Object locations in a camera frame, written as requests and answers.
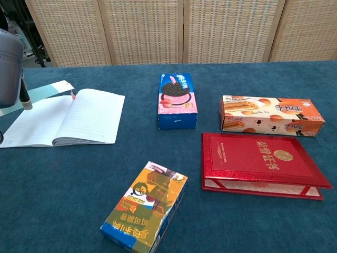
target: table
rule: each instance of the table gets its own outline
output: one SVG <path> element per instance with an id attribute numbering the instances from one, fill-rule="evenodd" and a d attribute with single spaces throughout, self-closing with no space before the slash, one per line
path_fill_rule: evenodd
<path id="1" fill-rule="evenodd" d="M 189 72 L 197 128 L 159 130 L 161 73 Z M 326 120 L 299 138 L 337 186 L 337 62 L 143 65 L 26 69 L 29 89 L 67 80 L 76 90 L 125 95 L 114 145 L 0 150 L 0 252 L 126 252 L 100 226 L 148 161 L 189 176 L 158 251 L 337 252 L 337 192 L 324 201 L 201 189 L 201 133 L 221 132 L 222 94 L 310 98 Z M 19 111 L 0 118 L 5 131 Z"/>

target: open notebook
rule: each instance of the open notebook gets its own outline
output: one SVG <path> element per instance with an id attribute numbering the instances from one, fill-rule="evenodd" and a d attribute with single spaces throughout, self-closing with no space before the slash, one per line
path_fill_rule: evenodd
<path id="1" fill-rule="evenodd" d="M 125 96 L 93 89 L 40 100 L 23 111 L 0 148 L 113 144 Z"/>

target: blue and yellow box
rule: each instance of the blue and yellow box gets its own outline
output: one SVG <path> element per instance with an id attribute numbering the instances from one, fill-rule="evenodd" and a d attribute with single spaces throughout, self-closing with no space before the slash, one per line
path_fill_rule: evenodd
<path id="1" fill-rule="evenodd" d="M 101 226 L 130 252 L 154 252 L 186 188 L 187 177 L 148 162 Z"/>

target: snack box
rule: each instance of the snack box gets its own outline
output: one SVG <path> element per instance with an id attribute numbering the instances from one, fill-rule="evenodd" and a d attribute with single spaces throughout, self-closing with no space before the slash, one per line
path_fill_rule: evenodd
<path id="1" fill-rule="evenodd" d="M 197 114 L 191 75 L 162 74 L 158 95 L 159 128 L 196 128 Z"/>
<path id="2" fill-rule="evenodd" d="M 105 220 L 101 232 L 129 252 L 154 252 L 186 185 L 186 176 L 148 162 Z"/>
<path id="3" fill-rule="evenodd" d="M 314 137 L 325 123 L 309 99 L 224 95 L 219 113 L 222 131 L 230 132 Z"/>

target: cookie box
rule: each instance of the cookie box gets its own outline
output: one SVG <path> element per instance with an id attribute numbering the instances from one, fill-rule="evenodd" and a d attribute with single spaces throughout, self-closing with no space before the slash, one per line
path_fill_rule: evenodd
<path id="1" fill-rule="evenodd" d="M 323 117 L 309 99 L 224 95 L 220 101 L 222 131 L 314 137 Z"/>
<path id="2" fill-rule="evenodd" d="M 162 74 L 158 95 L 159 128 L 196 128 L 197 114 L 191 75 Z"/>

